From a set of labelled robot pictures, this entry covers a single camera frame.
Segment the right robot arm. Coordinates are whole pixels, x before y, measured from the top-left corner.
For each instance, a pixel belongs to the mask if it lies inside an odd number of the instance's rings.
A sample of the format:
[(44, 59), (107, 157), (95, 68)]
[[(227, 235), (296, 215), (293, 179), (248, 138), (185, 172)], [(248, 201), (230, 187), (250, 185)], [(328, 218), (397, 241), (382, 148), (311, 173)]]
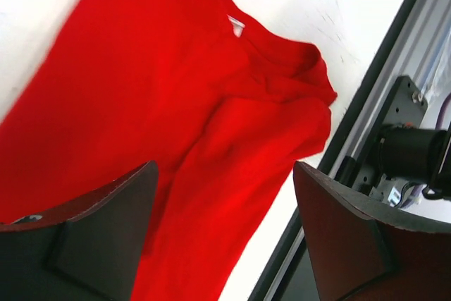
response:
[(425, 185), (426, 199), (450, 199), (450, 131), (396, 126), (377, 144), (378, 169), (389, 178)]

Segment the red t shirt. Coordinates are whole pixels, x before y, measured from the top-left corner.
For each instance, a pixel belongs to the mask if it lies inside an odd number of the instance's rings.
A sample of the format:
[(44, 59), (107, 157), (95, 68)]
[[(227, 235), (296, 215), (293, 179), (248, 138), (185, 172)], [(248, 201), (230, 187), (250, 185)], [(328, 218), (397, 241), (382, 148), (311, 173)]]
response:
[(1, 123), (1, 220), (159, 167), (134, 300), (217, 300), (336, 94), (232, 0), (80, 0)]

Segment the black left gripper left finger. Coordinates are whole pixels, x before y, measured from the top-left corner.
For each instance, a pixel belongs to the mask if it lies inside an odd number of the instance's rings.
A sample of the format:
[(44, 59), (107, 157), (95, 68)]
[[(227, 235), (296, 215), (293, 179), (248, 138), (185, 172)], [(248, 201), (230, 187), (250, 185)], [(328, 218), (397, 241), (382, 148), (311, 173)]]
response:
[(102, 188), (1, 225), (1, 299), (129, 300), (158, 176), (149, 161)]

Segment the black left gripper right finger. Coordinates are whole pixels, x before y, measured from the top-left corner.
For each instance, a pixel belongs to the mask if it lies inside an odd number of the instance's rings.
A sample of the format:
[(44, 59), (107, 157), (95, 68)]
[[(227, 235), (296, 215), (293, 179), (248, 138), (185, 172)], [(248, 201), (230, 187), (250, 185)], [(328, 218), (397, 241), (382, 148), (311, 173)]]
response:
[(450, 225), (389, 207), (304, 162), (297, 205), (321, 300), (449, 300)]

